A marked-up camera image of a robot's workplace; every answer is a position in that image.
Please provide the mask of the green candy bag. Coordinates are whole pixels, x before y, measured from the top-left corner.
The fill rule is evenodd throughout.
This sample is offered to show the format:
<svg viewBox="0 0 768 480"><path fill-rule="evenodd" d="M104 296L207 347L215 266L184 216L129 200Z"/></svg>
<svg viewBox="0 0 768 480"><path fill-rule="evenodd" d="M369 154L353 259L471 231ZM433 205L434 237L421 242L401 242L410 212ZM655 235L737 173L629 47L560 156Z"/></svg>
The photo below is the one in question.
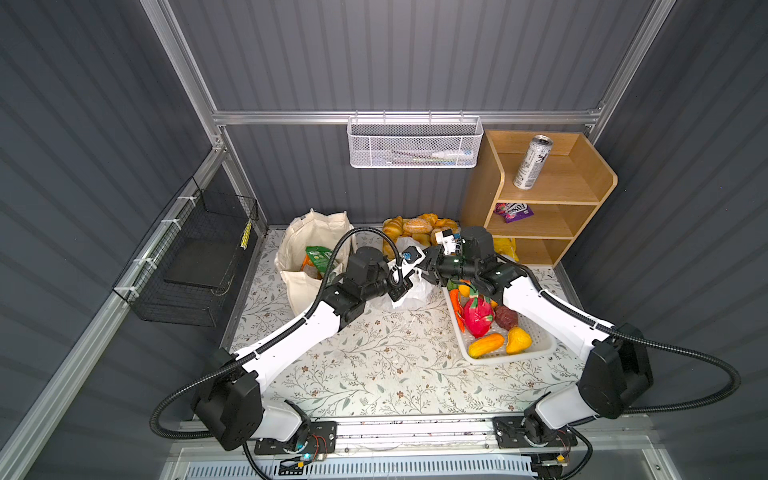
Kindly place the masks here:
<svg viewBox="0 0 768 480"><path fill-rule="evenodd" d="M331 265L333 251L324 246L306 246L305 256L308 255L321 275L324 275Z"/></svg>

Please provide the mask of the white lemon-print plastic bag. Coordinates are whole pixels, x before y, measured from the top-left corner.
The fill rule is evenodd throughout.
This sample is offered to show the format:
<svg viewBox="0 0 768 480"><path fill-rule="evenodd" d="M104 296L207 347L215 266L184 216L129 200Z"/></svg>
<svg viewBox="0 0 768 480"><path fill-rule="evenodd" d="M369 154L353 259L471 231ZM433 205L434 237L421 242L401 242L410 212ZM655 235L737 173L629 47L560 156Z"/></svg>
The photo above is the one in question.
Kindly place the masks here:
<svg viewBox="0 0 768 480"><path fill-rule="evenodd" d="M401 236L396 240L395 245L401 255L404 255L405 250L409 247L420 247L422 253L425 255L429 253L427 251L429 247L425 247L411 237ZM383 296L369 301L368 306L373 310L384 312L426 308L430 298L438 290L438 287L426 280L426 273L419 273L419 271L416 270L411 272L408 280L410 280L413 285L401 299L394 302L391 300L390 296L385 293Z"/></svg>

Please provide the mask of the orange pink candy bag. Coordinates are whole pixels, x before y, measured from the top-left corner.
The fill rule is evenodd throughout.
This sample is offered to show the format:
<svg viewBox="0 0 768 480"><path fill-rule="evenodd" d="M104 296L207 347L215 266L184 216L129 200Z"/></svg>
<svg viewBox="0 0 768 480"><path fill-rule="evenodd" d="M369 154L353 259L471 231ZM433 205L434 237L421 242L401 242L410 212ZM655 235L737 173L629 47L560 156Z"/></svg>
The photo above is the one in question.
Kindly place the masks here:
<svg viewBox="0 0 768 480"><path fill-rule="evenodd" d="M314 265L312 260L308 255L305 256L302 265L301 265L301 271L304 272L308 277L312 279L321 279L322 276L319 273L319 270Z"/></svg>

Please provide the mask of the cream canvas tote bag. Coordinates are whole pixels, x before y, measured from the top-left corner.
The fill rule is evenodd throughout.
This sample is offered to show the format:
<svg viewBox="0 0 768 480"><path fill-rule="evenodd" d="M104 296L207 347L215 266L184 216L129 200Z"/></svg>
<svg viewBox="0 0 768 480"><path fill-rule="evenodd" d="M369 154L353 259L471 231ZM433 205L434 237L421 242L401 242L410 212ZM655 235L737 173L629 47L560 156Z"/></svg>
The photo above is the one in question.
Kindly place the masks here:
<svg viewBox="0 0 768 480"><path fill-rule="evenodd" d="M311 210L295 218L285 231L275 266L286 286L294 315L302 313L315 299L326 276L328 259L341 237L353 228L347 212L325 215ZM332 274L347 265L355 240L346 243L333 261Z"/></svg>

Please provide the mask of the white plastic produce basket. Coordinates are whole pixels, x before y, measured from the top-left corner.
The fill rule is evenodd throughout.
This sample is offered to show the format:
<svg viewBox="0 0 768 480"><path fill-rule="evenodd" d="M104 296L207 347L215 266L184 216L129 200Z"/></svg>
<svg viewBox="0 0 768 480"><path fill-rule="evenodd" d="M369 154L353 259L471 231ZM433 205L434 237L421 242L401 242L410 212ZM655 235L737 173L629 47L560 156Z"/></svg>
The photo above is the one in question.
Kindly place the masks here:
<svg viewBox="0 0 768 480"><path fill-rule="evenodd" d="M508 331L500 328L496 324L495 320L493 320L490 331L485 336L492 333L499 333L504 336L505 344L495 352L484 355L479 359L472 359L469 357L467 353L467 349L474 341L480 338L475 338L473 335L471 335L469 331L466 329L466 327L464 332L459 331L459 328L457 326L457 322L454 316L454 312L451 306L448 288L443 288L442 294L448 309L449 325L453 328L459 351L462 357L466 361L468 361L470 364L497 365L502 363L533 360L539 357L544 357L546 355L549 355L553 353L556 349L557 341L550 333L548 333L542 327L538 326L537 324L529 320L527 317L524 317L522 314L519 314L518 327L523 328L533 339L533 344L529 349L527 349L525 352L520 354L507 355L505 352L505 349L507 345ZM486 299L492 304L494 316L495 316L495 309L498 305L493 300L489 300L487 297ZM462 307L466 302L466 300L467 300L467 297L463 297L460 294L460 303Z"/></svg>

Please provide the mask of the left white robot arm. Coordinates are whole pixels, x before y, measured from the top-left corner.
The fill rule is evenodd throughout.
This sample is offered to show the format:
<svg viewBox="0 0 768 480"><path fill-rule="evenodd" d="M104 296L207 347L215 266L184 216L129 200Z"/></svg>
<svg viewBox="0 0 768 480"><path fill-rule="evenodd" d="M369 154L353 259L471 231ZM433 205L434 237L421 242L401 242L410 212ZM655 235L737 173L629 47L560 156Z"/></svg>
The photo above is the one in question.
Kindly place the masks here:
<svg viewBox="0 0 768 480"><path fill-rule="evenodd" d="M411 272L424 258L419 247L407 248L401 264L388 263L372 247L357 250L346 271L319 290L316 308L305 309L266 338L232 355L224 352L214 357L215 367L243 364L197 388L192 402L195 415L226 451L253 437L302 449L309 435L306 413L288 400L265 400L263 393L304 353L362 315L367 301L382 296L399 301L412 286Z"/></svg>

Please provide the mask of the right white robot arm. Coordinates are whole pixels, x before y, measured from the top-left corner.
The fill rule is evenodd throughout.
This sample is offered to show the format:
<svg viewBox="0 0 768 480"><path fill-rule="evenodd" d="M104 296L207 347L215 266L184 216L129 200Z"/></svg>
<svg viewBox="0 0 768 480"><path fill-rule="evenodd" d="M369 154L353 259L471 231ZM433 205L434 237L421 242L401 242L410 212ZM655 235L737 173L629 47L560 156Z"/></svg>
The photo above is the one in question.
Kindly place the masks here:
<svg viewBox="0 0 768 480"><path fill-rule="evenodd" d="M484 228L470 227L451 236L448 246L427 248L417 267L434 283L469 281L479 294L544 328L584 362L578 382L542 396L524 411L521 427L532 443L542 444L589 417L616 419L653 385L637 329L614 330L550 294L530 268L498 255Z"/></svg>

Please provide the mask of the yellow snack bag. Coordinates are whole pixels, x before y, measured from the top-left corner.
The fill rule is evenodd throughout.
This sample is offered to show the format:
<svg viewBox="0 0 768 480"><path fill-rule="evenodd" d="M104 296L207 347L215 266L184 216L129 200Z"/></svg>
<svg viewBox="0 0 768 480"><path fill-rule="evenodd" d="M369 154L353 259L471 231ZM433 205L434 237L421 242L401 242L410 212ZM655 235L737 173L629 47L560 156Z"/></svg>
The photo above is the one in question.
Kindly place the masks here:
<svg viewBox="0 0 768 480"><path fill-rule="evenodd" d="M508 257L515 262L519 262L517 254L517 243L513 238L493 238L494 251L497 254Z"/></svg>

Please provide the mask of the pink dragon fruit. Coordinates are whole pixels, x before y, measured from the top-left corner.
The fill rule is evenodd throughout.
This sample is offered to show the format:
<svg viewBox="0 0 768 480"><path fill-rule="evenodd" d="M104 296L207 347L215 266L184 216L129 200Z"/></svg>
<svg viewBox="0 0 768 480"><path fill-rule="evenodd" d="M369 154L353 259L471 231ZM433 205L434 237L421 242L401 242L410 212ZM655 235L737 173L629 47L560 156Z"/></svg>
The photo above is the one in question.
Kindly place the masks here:
<svg viewBox="0 0 768 480"><path fill-rule="evenodd" d="M467 290L467 300L462 307L464 325L475 338L485 336L494 320L492 304L474 287Z"/></svg>

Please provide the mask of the purple snack packet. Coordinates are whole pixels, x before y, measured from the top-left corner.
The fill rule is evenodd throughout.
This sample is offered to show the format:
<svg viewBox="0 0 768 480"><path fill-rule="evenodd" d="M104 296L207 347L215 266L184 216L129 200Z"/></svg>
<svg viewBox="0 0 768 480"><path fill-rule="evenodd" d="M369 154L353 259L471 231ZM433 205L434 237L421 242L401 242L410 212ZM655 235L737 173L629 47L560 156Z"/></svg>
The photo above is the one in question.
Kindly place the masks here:
<svg viewBox="0 0 768 480"><path fill-rule="evenodd" d="M494 213L506 224L528 219L534 215L532 208L526 203L497 203Z"/></svg>

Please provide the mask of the dark red passion fruit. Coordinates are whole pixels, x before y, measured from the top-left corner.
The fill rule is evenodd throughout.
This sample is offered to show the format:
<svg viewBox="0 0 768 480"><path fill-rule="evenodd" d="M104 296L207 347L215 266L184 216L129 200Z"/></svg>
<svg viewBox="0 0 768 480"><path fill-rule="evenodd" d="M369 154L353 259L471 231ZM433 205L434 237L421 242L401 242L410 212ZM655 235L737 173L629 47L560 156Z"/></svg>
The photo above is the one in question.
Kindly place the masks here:
<svg viewBox="0 0 768 480"><path fill-rule="evenodd" d="M500 328L506 331L519 326L519 314L504 305L496 307L494 320Z"/></svg>

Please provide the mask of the yellow corn cob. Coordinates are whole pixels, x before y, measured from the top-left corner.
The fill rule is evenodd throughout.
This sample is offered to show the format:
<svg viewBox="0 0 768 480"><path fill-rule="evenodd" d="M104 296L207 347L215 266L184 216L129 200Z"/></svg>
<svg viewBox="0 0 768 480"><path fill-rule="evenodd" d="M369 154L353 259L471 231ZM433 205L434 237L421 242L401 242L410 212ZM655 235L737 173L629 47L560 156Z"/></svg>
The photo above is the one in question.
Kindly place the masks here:
<svg viewBox="0 0 768 480"><path fill-rule="evenodd" d="M505 344L505 338L499 333L492 333L480 339L474 341L467 349L467 353L472 359L479 359L480 357L489 353L495 352Z"/></svg>

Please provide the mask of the yellow pear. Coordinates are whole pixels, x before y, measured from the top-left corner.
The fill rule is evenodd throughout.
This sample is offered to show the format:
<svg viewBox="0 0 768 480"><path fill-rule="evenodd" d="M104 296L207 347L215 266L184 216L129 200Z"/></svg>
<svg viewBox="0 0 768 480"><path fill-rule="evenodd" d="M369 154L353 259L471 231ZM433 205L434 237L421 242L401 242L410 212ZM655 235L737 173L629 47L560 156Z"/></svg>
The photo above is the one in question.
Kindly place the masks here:
<svg viewBox="0 0 768 480"><path fill-rule="evenodd" d="M521 327L513 327L508 331L507 355L516 355L525 352L533 344L532 337Z"/></svg>

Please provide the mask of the wooden shelf unit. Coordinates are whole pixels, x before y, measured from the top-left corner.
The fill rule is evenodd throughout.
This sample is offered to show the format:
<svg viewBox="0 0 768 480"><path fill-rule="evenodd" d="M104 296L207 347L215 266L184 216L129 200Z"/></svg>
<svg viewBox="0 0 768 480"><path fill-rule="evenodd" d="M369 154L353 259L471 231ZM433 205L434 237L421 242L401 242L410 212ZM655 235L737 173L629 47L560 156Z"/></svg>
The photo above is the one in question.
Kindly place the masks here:
<svg viewBox="0 0 768 480"><path fill-rule="evenodd" d="M555 266L616 188L618 177L585 135L547 132L554 146L538 179L532 189L518 189L513 180L535 135L485 132L459 223L515 239L523 264ZM497 203L526 203L534 215L506 224L494 213Z"/></svg>

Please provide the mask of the toothpaste tube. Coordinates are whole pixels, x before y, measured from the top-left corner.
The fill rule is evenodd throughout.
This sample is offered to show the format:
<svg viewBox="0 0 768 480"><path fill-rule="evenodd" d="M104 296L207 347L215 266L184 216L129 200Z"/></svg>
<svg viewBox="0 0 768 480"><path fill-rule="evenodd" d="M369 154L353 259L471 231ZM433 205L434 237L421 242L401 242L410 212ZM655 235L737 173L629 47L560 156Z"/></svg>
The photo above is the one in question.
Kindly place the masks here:
<svg viewBox="0 0 768 480"><path fill-rule="evenodd" d="M476 162L473 150L442 150L442 151L404 151L392 150L392 155L401 163L423 165L442 165L449 167L472 167Z"/></svg>

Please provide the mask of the right silver drink can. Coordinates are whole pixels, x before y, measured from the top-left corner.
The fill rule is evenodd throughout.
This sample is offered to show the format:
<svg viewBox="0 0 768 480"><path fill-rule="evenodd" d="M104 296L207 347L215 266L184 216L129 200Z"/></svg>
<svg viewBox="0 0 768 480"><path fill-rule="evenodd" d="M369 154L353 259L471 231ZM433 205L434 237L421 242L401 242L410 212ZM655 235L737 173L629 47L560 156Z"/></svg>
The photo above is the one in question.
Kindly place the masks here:
<svg viewBox="0 0 768 480"><path fill-rule="evenodd" d="M538 179L543 166L554 146L554 141L545 135L536 135L529 143L513 184L521 190L530 190Z"/></svg>

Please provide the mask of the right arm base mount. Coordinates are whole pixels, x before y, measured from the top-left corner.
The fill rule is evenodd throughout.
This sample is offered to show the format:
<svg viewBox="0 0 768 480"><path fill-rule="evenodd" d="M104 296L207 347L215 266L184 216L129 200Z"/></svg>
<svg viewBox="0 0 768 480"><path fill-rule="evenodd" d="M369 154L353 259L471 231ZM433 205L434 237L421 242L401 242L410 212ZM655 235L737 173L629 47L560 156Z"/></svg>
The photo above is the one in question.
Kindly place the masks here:
<svg viewBox="0 0 768 480"><path fill-rule="evenodd" d="M579 444L576 435L565 427L552 429L536 413L539 401L522 413L492 418L492 428L500 448L544 448L562 446L569 450Z"/></svg>

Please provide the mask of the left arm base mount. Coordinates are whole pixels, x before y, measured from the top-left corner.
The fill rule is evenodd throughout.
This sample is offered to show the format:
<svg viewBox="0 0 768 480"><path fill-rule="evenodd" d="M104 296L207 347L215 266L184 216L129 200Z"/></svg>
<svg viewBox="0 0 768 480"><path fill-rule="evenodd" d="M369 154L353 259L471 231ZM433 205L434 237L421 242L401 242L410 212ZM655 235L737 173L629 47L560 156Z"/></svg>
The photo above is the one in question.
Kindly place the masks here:
<svg viewBox="0 0 768 480"><path fill-rule="evenodd" d="M327 455L335 452L338 423L312 419L293 402L268 402L251 437L256 455Z"/></svg>

